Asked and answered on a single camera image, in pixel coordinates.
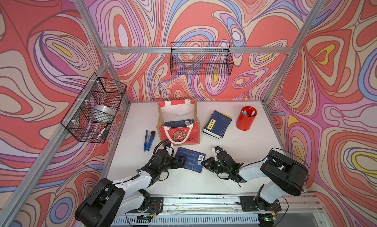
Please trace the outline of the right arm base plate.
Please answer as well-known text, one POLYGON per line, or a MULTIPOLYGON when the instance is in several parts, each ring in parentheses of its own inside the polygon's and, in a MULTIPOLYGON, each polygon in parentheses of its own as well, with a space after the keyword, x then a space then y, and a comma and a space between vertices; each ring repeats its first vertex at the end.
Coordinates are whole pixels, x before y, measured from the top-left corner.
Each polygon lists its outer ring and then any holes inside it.
POLYGON ((279 200, 273 203, 268 203, 261 197, 256 196, 240 196, 238 204, 241 206, 243 212, 275 212, 282 210, 279 200))

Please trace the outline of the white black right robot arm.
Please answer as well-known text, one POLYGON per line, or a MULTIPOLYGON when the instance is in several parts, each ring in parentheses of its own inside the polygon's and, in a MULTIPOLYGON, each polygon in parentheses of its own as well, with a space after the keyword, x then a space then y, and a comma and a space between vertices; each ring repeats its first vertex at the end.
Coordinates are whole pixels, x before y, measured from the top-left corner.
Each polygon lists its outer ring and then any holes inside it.
POLYGON ((201 165, 217 175, 228 175, 226 180, 237 184, 262 177, 270 180, 249 200, 246 196, 240 198, 243 211, 279 212, 278 199, 285 195, 300 196, 309 177, 309 169, 305 165, 277 152, 277 148, 272 148, 261 161, 246 165, 237 163, 219 146, 213 148, 213 153, 214 157, 202 161, 201 165))

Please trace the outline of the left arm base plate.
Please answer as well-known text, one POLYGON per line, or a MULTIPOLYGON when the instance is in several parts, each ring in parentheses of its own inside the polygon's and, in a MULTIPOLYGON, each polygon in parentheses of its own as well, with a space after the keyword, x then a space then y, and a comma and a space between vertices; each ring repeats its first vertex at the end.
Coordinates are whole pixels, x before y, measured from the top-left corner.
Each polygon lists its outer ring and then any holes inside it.
POLYGON ((150 213, 159 214, 163 211, 164 198, 163 197, 150 197, 145 198, 142 205, 137 212, 139 213, 150 213))

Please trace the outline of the red beige canvas tote bag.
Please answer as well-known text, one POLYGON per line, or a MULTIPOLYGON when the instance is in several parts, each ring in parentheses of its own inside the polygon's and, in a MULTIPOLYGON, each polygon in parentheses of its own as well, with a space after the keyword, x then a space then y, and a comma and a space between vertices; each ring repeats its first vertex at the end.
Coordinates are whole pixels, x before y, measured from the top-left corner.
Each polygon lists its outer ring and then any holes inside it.
POLYGON ((158 104, 157 132, 174 145, 200 144, 200 121, 196 101, 184 99, 158 104))

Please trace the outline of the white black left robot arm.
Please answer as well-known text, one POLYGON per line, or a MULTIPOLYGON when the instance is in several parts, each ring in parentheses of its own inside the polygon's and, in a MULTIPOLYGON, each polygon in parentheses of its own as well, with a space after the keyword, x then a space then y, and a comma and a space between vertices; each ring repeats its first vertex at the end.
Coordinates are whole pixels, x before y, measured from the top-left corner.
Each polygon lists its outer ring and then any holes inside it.
POLYGON ((186 160, 158 149, 135 175, 117 181, 101 179, 77 208, 75 219, 86 227, 109 227, 129 211, 148 209, 150 194, 146 188, 159 181, 161 174, 183 168, 186 160))

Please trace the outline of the navy book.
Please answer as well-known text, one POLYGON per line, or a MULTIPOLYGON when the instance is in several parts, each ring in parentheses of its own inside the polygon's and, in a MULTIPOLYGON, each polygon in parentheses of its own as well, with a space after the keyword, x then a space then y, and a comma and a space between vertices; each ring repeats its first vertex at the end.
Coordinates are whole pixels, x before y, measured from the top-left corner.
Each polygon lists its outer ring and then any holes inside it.
POLYGON ((208 122, 205 124, 202 132, 220 140, 224 137, 231 121, 232 117, 218 111, 214 111, 211 114, 208 122))
POLYGON ((203 166, 201 162, 205 160, 206 154, 183 147, 178 147, 176 155, 186 157, 184 169, 197 173, 202 173, 203 166))
POLYGON ((164 126, 170 128, 181 128, 187 127, 188 125, 194 124, 193 119, 185 119, 185 120, 176 120, 176 121, 167 121, 165 122, 164 126))

